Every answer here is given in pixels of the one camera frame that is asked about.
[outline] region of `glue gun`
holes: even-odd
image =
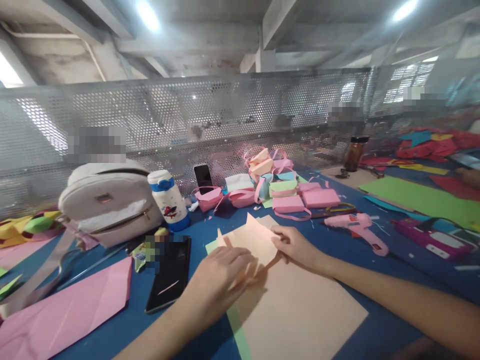
[[[386,256],[389,248],[373,232],[367,228],[372,226],[372,218],[365,213],[332,216],[325,219],[325,225],[334,228],[345,228],[360,235],[372,247],[378,256]]]

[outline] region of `pipe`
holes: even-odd
[[[90,53],[91,59],[93,60],[93,63],[95,64],[95,67],[100,74],[101,79],[106,82],[107,79],[105,78],[105,74],[100,68],[99,62],[97,61],[97,58],[95,57],[94,52],[92,51],[92,48],[90,47],[90,44],[86,42],[85,40],[81,39],[79,36],[72,34],[72,33],[41,33],[41,32],[15,32],[13,31],[10,26],[4,22],[0,21],[0,25],[3,27],[3,29],[12,35],[15,38],[22,38],[22,39],[79,39],[82,40],[85,45],[87,51]]]

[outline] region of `perforated metal fence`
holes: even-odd
[[[382,72],[398,68],[0,89],[0,218],[56,205],[81,165],[68,161],[69,131],[83,126],[125,127],[126,157],[168,169],[183,194],[196,186],[195,165],[208,164],[223,185],[246,171],[242,155],[254,146],[282,148],[296,167],[339,164],[351,135],[407,130],[411,120],[401,117],[386,121],[387,131],[365,123],[380,103],[402,112],[398,101],[378,100],[390,86],[379,85]]]

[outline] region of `hand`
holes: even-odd
[[[275,247],[288,258],[312,270],[326,272],[326,264],[330,258],[313,246],[295,227],[272,226],[271,231],[280,235],[280,240],[273,239]]]
[[[232,286],[254,259],[246,248],[220,246],[201,261],[174,304],[188,313],[193,336],[215,323],[254,282],[245,278]]]

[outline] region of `white backpack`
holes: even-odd
[[[162,213],[138,162],[88,163],[68,178],[59,210],[105,248],[159,227]]]

